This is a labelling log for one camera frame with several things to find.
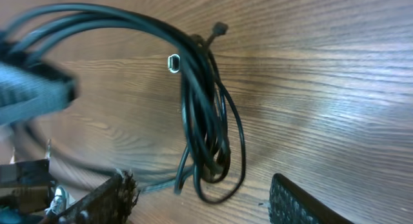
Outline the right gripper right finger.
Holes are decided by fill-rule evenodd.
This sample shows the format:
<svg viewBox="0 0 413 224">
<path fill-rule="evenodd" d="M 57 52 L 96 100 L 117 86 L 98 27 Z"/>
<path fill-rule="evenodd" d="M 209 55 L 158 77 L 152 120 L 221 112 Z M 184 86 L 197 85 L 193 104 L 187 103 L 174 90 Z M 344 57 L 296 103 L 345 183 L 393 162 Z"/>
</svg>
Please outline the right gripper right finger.
<svg viewBox="0 0 413 224">
<path fill-rule="evenodd" d="M 272 224 L 352 224 L 284 175 L 273 175 L 269 195 Z"/>
</svg>

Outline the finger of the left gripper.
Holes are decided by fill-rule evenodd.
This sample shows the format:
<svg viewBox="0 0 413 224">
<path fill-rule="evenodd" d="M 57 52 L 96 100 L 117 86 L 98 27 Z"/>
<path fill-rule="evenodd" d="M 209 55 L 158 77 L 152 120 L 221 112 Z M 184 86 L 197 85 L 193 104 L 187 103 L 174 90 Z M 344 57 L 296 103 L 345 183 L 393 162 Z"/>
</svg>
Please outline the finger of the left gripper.
<svg viewBox="0 0 413 224">
<path fill-rule="evenodd" d="M 64 110 L 76 98 L 77 78 L 65 70 L 1 61 L 2 125 Z"/>
</svg>

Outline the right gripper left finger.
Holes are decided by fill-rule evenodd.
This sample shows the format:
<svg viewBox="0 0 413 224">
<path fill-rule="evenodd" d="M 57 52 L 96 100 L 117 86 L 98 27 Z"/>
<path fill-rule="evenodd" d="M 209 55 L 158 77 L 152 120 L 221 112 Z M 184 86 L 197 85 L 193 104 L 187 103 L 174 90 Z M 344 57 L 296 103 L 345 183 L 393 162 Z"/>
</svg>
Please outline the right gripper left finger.
<svg viewBox="0 0 413 224">
<path fill-rule="evenodd" d="M 124 224 L 137 203 L 139 191 L 131 171 L 118 170 L 110 179 L 46 224 Z"/>
</svg>

